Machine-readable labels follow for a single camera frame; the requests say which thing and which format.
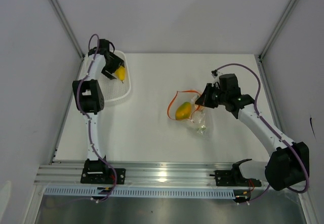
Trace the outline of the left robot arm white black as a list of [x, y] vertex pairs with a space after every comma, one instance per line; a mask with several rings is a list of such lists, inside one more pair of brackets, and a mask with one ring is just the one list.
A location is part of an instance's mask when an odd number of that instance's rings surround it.
[[112, 167], [106, 160], [99, 139], [99, 117], [104, 109], [104, 96], [99, 85], [99, 77], [117, 80], [116, 71], [124, 67], [125, 62], [115, 55], [114, 44], [106, 39], [97, 39], [97, 45], [89, 48], [87, 58], [90, 64], [85, 75], [72, 82], [77, 110], [82, 114], [88, 142], [88, 156], [84, 175], [91, 176], [98, 183], [109, 180]]

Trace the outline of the white cauliflower with green leaves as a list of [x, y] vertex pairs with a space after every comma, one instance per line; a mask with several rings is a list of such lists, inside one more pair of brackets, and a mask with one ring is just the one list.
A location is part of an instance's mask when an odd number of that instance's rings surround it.
[[207, 131], [205, 113], [196, 111], [191, 117], [189, 126], [197, 134], [204, 135]]

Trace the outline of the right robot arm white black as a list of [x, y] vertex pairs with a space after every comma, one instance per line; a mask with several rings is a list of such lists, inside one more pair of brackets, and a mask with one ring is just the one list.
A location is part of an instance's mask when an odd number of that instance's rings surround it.
[[309, 188], [309, 148], [294, 142], [275, 126], [269, 124], [257, 109], [252, 96], [242, 94], [235, 74], [218, 76], [214, 83], [208, 83], [196, 105], [225, 109], [246, 125], [267, 150], [268, 162], [245, 159], [234, 164], [237, 169], [231, 173], [236, 185], [243, 185], [250, 178], [266, 181], [276, 191], [291, 189], [293, 185], [305, 182], [301, 190]]

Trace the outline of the clear zip bag orange zipper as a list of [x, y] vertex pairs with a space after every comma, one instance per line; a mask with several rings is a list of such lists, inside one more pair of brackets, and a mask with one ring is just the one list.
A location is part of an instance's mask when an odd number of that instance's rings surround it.
[[[172, 98], [171, 102], [169, 103], [168, 107], [167, 107], [167, 117], [170, 120], [172, 120], [174, 122], [178, 122], [181, 125], [185, 126], [191, 132], [195, 132], [194, 130], [192, 130], [190, 128], [189, 124], [190, 124], [190, 120], [191, 120], [192, 115], [195, 113], [195, 111], [194, 111], [194, 103], [200, 96], [201, 96], [201, 93], [199, 91], [193, 90], [193, 89], [177, 91], [175, 93], [174, 97]], [[175, 112], [176, 112], [177, 108], [181, 104], [183, 104], [184, 102], [190, 102], [191, 103], [191, 116], [188, 119], [176, 120], [175, 119]]]

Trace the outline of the yellow orange round fruit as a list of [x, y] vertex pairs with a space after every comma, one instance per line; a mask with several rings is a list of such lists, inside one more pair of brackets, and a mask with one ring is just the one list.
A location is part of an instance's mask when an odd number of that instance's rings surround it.
[[115, 76], [123, 83], [126, 78], [126, 69], [122, 65], [115, 71]]

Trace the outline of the orange fruit with leaf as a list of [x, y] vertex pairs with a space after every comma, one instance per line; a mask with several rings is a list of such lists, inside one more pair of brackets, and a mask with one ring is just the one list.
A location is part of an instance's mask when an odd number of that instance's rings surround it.
[[202, 111], [202, 110], [204, 110], [203, 106], [194, 103], [194, 111]]

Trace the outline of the green orange mango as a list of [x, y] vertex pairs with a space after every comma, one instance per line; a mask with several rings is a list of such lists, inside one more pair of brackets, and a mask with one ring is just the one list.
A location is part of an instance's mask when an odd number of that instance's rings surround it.
[[176, 120], [183, 120], [188, 119], [191, 116], [191, 103], [190, 102], [184, 102], [181, 104], [176, 112], [175, 112], [175, 119]]

